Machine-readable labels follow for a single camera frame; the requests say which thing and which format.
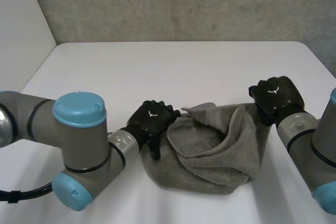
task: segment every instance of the gray towel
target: gray towel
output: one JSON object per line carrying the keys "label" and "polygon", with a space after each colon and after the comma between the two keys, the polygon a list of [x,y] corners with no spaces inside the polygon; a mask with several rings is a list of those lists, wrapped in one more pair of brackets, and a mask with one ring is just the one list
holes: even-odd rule
{"label": "gray towel", "polygon": [[204,194],[230,194],[259,174],[270,127],[254,104],[205,103],[183,114],[161,138],[161,159],[141,152],[159,186]]}

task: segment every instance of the white table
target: white table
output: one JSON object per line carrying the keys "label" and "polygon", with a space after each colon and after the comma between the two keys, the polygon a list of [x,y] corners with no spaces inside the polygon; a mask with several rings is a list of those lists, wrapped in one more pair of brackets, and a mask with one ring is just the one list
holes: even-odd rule
{"label": "white table", "polygon": [[[292,79],[306,110],[319,118],[336,79],[298,42],[115,42],[58,46],[23,93],[57,99],[73,91],[101,95],[109,131],[123,127],[144,100],[175,108],[203,102],[253,102],[260,79]],[[0,189],[29,190],[63,168],[56,148],[19,141],[0,150]],[[0,223],[336,223],[317,205],[275,128],[257,181],[229,196],[158,188],[140,158],[82,212],[51,193],[18,204],[0,203]]]}

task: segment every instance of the white logo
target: white logo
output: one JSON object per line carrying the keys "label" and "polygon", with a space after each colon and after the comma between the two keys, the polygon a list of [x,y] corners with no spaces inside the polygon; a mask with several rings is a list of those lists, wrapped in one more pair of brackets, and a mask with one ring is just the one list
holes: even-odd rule
{"label": "white logo", "polygon": [[148,114],[149,114],[149,117],[151,118],[152,116],[157,116],[157,115],[153,115],[149,110],[148,110]]}
{"label": "white logo", "polygon": [[273,90],[273,91],[268,91],[268,90],[267,90],[267,92],[268,92],[268,93],[274,93],[274,94],[277,94],[278,90],[279,90],[279,87],[278,87],[276,90]]}

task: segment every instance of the blue end cap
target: blue end cap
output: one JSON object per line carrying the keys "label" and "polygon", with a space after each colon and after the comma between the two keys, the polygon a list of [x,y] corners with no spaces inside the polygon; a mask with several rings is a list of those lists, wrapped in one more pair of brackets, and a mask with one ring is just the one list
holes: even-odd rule
{"label": "blue end cap", "polygon": [[107,116],[102,97],[89,92],[63,95],[55,102],[53,114],[59,122],[77,128],[97,126]]}
{"label": "blue end cap", "polygon": [[93,202],[93,197],[77,180],[65,173],[59,173],[51,183],[60,201],[74,211],[82,211]]}
{"label": "blue end cap", "polygon": [[319,186],[311,195],[324,211],[336,215],[336,182]]}
{"label": "blue end cap", "polygon": [[336,105],[336,88],[330,94],[330,100]]}

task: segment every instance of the white wall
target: white wall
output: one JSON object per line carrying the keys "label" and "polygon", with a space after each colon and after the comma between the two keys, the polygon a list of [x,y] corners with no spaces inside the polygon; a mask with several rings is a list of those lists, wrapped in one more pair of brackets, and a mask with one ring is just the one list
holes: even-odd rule
{"label": "white wall", "polygon": [[0,90],[21,91],[55,46],[36,0],[0,0]]}

